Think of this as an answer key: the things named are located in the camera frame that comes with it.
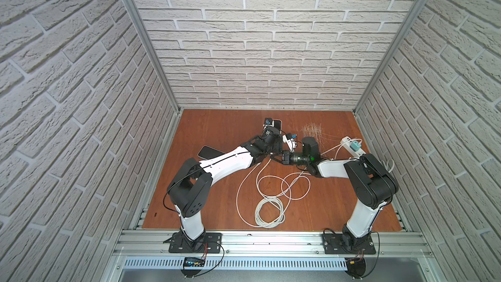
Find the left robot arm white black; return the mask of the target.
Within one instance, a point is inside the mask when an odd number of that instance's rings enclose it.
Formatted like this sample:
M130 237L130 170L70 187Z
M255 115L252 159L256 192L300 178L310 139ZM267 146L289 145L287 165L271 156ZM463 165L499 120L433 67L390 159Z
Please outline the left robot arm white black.
M226 154L203 161L186 160L166 191L180 217L185 238L193 242L205 233L201 210L214 184L281 152L282 144L281 127L265 125L262 134Z

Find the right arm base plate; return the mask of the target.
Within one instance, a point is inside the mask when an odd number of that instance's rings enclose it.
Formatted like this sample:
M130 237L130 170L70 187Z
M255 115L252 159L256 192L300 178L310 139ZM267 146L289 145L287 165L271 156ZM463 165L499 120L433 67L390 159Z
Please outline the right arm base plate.
M322 234L322 245L327 255L375 255L371 234L355 238L350 232Z

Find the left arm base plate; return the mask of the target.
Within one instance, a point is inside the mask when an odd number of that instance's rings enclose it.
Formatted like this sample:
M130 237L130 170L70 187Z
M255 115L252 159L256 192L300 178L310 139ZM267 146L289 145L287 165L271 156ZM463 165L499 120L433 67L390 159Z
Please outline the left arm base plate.
M165 240L164 244L169 244L169 253L219 254L222 238L221 232L204 232L199 238L190 240L182 231L179 231Z

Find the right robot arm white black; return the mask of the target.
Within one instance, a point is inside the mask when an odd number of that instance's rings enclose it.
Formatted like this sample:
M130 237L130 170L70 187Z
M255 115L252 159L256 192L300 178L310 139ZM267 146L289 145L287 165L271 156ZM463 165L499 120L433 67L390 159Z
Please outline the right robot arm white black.
M295 152L296 137L283 136L288 145L281 151L284 165L303 166L317 178L348 178L357 196L357 202L350 219L343 226L338 242L347 252L360 251L371 238L373 223L383 207L389 205L399 190L399 184L373 154L365 152L361 144L349 137L341 140L340 147L351 154L350 159L325 159L321 156L318 142L313 137L302 139L302 150Z

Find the phone with pink case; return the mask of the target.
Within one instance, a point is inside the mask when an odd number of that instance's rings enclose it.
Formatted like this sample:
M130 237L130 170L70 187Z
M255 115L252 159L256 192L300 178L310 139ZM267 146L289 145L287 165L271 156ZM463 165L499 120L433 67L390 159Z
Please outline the phone with pink case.
M281 120L273 120L272 121L272 125L278 129L279 131L281 130L282 128L282 121Z

